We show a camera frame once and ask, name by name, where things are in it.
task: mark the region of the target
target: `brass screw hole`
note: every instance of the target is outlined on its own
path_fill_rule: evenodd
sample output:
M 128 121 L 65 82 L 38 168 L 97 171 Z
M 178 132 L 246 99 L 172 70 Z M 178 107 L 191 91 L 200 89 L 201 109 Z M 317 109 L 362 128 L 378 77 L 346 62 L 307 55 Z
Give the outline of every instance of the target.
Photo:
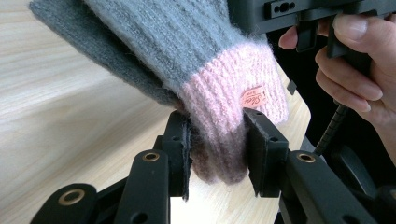
M 304 153 L 298 154 L 297 158 L 300 161 L 304 161 L 304 162 L 314 162 L 316 160 L 315 157 L 304 154 Z
M 84 195 L 85 191 L 82 189 L 70 189 L 59 198 L 58 203 L 63 206 L 69 206 L 81 201 Z
M 143 161 L 156 161 L 160 158 L 160 154 L 150 152 L 143 156 Z

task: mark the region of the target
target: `knit fabric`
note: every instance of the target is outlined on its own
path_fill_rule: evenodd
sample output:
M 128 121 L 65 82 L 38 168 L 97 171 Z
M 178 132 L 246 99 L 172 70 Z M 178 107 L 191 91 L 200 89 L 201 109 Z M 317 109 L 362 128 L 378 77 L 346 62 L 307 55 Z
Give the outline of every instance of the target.
M 34 15 L 79 52 L 162 105 L 182 102 L 83 4 L 81 0 L 35 0 Z
M 241 96 L 263 87 L 256 109 L 273 123 L 287 119 L 285 94 L 266 43 L 242 36 L 208 2 L 86 0 L 106 24 L 184 102 L 205 144 L 195 172 L 227 184 L 247 174 Z

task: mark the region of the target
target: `black device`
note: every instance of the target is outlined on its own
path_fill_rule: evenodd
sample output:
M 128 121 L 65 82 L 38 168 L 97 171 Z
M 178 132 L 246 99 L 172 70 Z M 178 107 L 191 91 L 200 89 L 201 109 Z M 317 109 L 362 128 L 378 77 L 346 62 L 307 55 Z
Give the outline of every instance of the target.
M 285 223 L 395 223 L 396 187 L 375 190 L 373 197 L 354 190 L 318 155 L 290 151 L 288 140 L 262 112 L 245 108 L 244 119 L 252 186 L 256 196 L 280 195 Z M 170 223 L 170 197 L 188 197 L 189 125 L 173 112 L 153 149 L 136 155 L 128 177 L 100 192 L 87 184 L 61 188 L 32 223 Z
M 231 23 L 248 34 L 298 25 L 299 51 L 315 46 L 319 19 L 338 13 L 383 17 L 396 11 L 393 0 L 228 0 L 228 5 Z M 370 58 L 337 42 L 332 30 L 328 47 L 330 57 L 343 56 L 367 74 L 362 65 Z M 339 108 L 341 122 L 345 108 Z M 396 223 L 396 187 L 376 189 L 349 148 L 334 151 L 332 170 L 318 150 L 290 151 L 287 139 L 263 113 L 244 113 L 249 178 L 256 195 L 280 196 L 285 223 Z M 59 189 L 32 223 L 169 223 L 169 197 L 188 198 L 190 131 L 189 121 L 174 112 L 164 136 L 135 157 L 127 178 L 99 193 L 86 184 Z

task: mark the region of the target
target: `pink knit cuff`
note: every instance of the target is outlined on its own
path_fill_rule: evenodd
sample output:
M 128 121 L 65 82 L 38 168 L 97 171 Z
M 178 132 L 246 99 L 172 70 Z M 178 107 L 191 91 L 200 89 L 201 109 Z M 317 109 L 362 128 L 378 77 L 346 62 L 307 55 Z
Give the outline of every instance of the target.
M 288 106 L 276 61 L 267 45 L 245 43 L 222 52 L 207 63 L 179 93 L 193 124 L 204 139 L 211 166 L 194 164 L 196 173 L 214 172 L 227 184 L 240 182 L 248 173 L 246 164 L 246 128 L 243 121 L 241 97 L 248 90 L 261 87 L 265 104 L 257 110 L 273 123 L 288 117 Z M 195 150 L 191 157 L 202 160 Z

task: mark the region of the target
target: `fabric label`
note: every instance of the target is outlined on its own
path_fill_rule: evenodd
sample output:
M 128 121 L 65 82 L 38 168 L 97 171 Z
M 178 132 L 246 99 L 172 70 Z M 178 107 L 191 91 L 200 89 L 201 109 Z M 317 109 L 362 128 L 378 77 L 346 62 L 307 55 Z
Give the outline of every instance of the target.
M 242 107 L 254 109 L 257 106 L 265 105 L 267 98 L 265 97 L 264 87 L 257 87 L 249 91 L 245 91 L 242 95 Z

